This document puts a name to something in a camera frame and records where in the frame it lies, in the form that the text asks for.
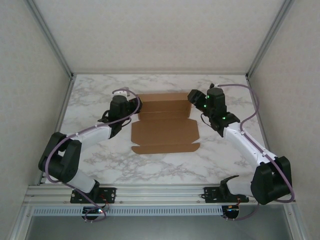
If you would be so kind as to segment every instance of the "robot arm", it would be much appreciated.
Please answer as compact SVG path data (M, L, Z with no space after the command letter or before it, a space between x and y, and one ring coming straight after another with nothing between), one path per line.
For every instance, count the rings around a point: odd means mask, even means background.
M209 118L211 128L230 141L255 169L254 176L236 175L222 180L220 191L225 198L228 195L253 196L265 205L290 193L284 179L266 156L274 160L292 185L289 160L284 156L277 157L265 149L245 129L241 131L240 120L227 111L225 94L221 88L212 84L206 94L193 89L188 100Z
M116 123L105 126L92 127L91 130L86 131L83 134L76 134L74 137L64 142L56 151L48 166L49 175L60 182L73 186L85 194L87 194L92 200L95 200L99 190L99 182L93 178L84 174L80 169L79 160L80 154L87 148L103 141L113 138L123 127L123 123L129 120L129 116L138 107L138 99L134 98L127 100L127 92L118 91L114 93L114 97L110 103L110 109L105 111L102 118L98 122L111 123L116 120L124 119ZM136 113L139 113L142 104L140 103L139 109ZM39 161L38 168L45 171L46 161L52 150L67 137L67 135L61 132L55 132Z

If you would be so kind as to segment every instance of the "cardboard flap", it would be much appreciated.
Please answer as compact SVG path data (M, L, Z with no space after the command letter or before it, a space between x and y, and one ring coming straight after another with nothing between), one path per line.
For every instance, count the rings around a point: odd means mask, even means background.
M187 92L139 94L142 109L140 120L188 118L191 103Z
M176 145L133 146L131 149L136 154L174 154L195 152L199 147L200 143L192 143Z
M199 139L192 119L142 120L132 123L131 141L140 146L192 144Z
M200 143L196 120L189 119L191 103L187 92L139 94L140 121L132 123L131 141L136 154L194 152Z

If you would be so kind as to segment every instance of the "white marble surface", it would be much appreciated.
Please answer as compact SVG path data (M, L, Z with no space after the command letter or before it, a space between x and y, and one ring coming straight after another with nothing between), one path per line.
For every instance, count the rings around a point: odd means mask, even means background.
M205 92L210 83L246 84L241 75L78 75L64 117L61 132L74 133L92 126L109 109L112 90L129 87L137 94ZM249 91L241 87L224 87L228 111L240 120L254 112ZM195 152L138 155L131 150L131 125L117 136L100 142L81 154L79 168L100 183L109 184L208 184L239 174L253 173L252 167L232 145L206 126L200 111L191 110L198 121L200 148ZM245 128L263 143L254 118Z

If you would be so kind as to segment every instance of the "purple cable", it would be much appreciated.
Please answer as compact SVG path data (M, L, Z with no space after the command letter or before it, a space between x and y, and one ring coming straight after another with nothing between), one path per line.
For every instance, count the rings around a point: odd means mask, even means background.
M251 88L251 87L248 87L246 85L243 85L243 84L219 84L218 87L243 87L243 88L246 88L246 89L249 89L249 91L252 93L253 97L255 98L256 100L256 109L255 109L255 112L247 117L245 120L243 120L241 123L240 123L240 131L241 132L244 132L244 128L243 128L243 125L246 121L252 119L259 111L259 108L260 108L260 102L259 102L259 98L258 96L256 95L255 91ZM263 153L264 150L261 149L245 132L244 132L244 137L250 142L252 143L252 145L255 146L256 149L259 150L260 153ZM276 202L279 202L279 203L291 203L294 199L295 199L295 192L290 184L290 182L288 181L288 179L286 178L285 174L282 172L282 170L280 169L280 167L275 163L275 161L272 159L272 157L270 157L268 154L265 155L265 157L270 161L270 163L272 163L272 165L275 167L275 169L279 172L279 174L281 175L281 177L283 178L285 184L288 186L289 190L290 190L290 193L291 193L291 198L289 200L275 200Z
M105 126L108 126L108 125L110 125L110 124L115 124L115 123L121 122L121 121L123 121L123 120L126 120L126 119L130 118L132 115L134 115L134 114L139 110L139 107L140 107L140 99L138 98L138 96L137 96L133 91L130 91L129 89L120 88L120 89L114 90L112 93L115 93L115 92L118 92L118 91L126 91L126 92L129 92L129 93L131 93L132 95L134 95L134 96L137 98L137 101L138 101L137 107L136 107L136 109L133 111L133 113L131 113L130 115L128 115L128 116L126 116L126 117L123 117L123 118L121 118L121 119L115 120L115 121L111 121L111 122L102 123L102 124L99 124L99 125L94 125L94 126L88 127L88 128L83 129L83 130L81 130L81 131L79 131L79 132L77 132L77 133L71 134L71 135L67 136L66 138L64 138L62 141L60 141L60 142L53 148L53 150L50 152L50 154L49 154L49 156L48 156L48 158L46 159L46 162L45 162L44 172L45 172L45 175L46 175L47 179L49 180L49 182L54 183L54 184L60 182L59 180L53 180L53 179L50 177L50 175L49 175L49 163L50 163L50 160L51 160L52 156L54 155L54 153L57 152L57 150L60 148L60 146L61 146L62 144L64 144L64 143L65 143L66 141L68 141L69 139L74 138L75 136L78 136L78 135L82 135L82 134L84 134L84 133L86 133L86 132L88 132L88 131L90 131L90 130L92 130L92 129L105 127ZM92 201L88 196L86 196L86 194L85 194L83 191L81 191L81 190L79 190L79 189L77 189L77 188L75 188L75 187L73 187L73 186L71 186L71 185L69 185L69 184L67 184L67 183L63 183L63 184L66 185L66 186L68 186L68 187L70 187L70 188L72 188L72 189L74 189L74 190L77 191L78 193L80 193L85 199L87 199L91 204L93 204L93 205L95 206L95 208L91 208L91 209L89 209L89 210L85 213L85 215L84 215L85 221L87 221L87 215L88 215L88 213L91 212L92 210L96 209L96 208L102 210L102 212L103 212L103 214L104 214L104 217L101 218L101 219L92 220L91 222L99 222L99 221L101 221L101 220L104 220L104 219L107 217L106 212L105 212L99 205L97 205L94 201Z

